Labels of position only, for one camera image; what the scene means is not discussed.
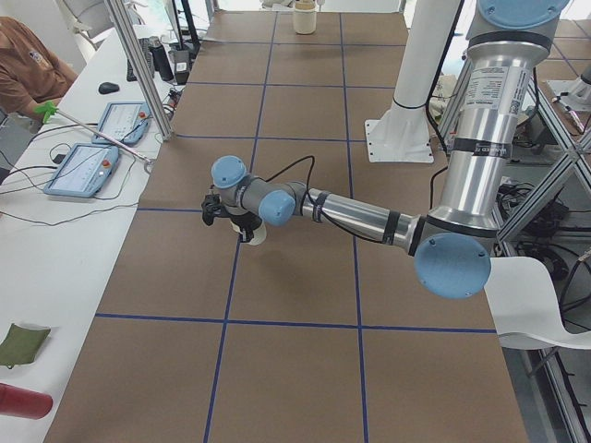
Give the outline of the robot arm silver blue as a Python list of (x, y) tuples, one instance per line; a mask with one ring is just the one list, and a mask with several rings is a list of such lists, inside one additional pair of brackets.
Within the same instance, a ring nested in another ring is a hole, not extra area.
[(336, 227), (372, 243), (401, 247), (421, 284), (459, 299), (480, 292), (491, 271), (498, 225), (492, 209), (511, 155), (518, 114), (536, 65), (548, 55), (562, 1), (480, 1), (468, 34), (472, 70), (463, 95), (440, 202), (410, 216), (314, 189), (275, 184), (247, 171), (236, 156), (211, 168), (202, 219), (228, 219), (245, 243), (256, 245), (267, 225), (294, 216)]

